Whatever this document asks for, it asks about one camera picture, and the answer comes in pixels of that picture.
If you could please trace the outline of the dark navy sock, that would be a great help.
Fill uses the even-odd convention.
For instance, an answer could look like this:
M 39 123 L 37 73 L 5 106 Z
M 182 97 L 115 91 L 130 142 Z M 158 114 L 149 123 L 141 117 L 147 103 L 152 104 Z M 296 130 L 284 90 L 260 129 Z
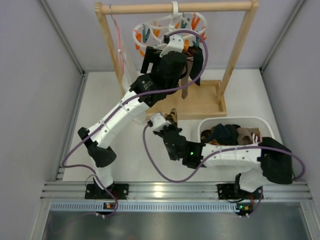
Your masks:
M 204 55 L 200 47 L 190 47 L 188 52 L 191 55 L 190 60 L 192 61 L 192 68 L 190 70 L 189 77 L 194 80 L 203 69 Z

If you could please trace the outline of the white plastic clip hanger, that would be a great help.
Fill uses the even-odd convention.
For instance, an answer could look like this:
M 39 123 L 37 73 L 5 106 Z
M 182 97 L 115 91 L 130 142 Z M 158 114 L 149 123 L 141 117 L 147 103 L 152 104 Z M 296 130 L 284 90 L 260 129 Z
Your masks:
M 145 21 L 135 26 L 132 37 L 135 49 L 143 54 L 147 46 L 162 47 L 163 37 L 178 30 L 190 30 L 196 32 L 201 37 L 190 33 L 181 33 L 185 47 L 198 46 L 202 40 L 206 40 L 206 29 L 208 22 L 199 12 L 178 12 L 170 15 Z

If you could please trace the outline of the navy sock with bear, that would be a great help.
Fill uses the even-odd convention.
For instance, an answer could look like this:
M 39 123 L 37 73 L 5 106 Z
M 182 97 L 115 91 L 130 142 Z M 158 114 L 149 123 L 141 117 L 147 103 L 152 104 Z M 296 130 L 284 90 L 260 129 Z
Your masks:
M 211 135 L 208 138 L 209 142 L 216 141 L 220 145 L 236 146 L 238 145 L 238 132 L 240 128 L 237 124 L 218 124 L 211 129 Z

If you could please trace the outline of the brown striped sock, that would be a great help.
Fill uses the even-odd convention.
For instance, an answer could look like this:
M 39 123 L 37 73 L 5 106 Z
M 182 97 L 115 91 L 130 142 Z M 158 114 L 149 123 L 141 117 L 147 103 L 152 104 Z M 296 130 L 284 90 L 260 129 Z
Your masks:
M 261 142 L 261 133 L 259 128 L 239 127 L 236 131 L 238 134 L 237 142 L 241 146 Z

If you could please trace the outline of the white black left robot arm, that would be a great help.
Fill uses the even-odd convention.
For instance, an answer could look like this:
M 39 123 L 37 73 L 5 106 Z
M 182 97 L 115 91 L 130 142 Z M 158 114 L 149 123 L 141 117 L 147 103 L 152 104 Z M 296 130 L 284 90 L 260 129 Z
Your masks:
M 174 94 L 188 69 L 187 56 L 182 49 L 147 47 L 141 75 L 120 102 L 95 125 L 78 130 L 92 161 L 93 182 L 99 195 L 111 192 L 114 184 L 111 164 L 117 155 L 110 146 L 114 138 L 133 119 Z

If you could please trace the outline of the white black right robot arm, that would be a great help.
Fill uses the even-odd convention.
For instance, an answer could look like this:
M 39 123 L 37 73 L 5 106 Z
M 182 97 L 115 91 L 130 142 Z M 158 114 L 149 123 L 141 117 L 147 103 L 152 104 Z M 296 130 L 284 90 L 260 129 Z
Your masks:
M 188 141 L 181 131 L 173 124 L 152 128 L 152 132 L 162 138 L 169 158 L 181 160 L 187 168 L 245 168 L 235 175 L 234 183 L 236 190 L 247 193 L 264 185 L 293 183 L 292 152 L 271 137 L 263 137 L 249 145 L 228 147 Z

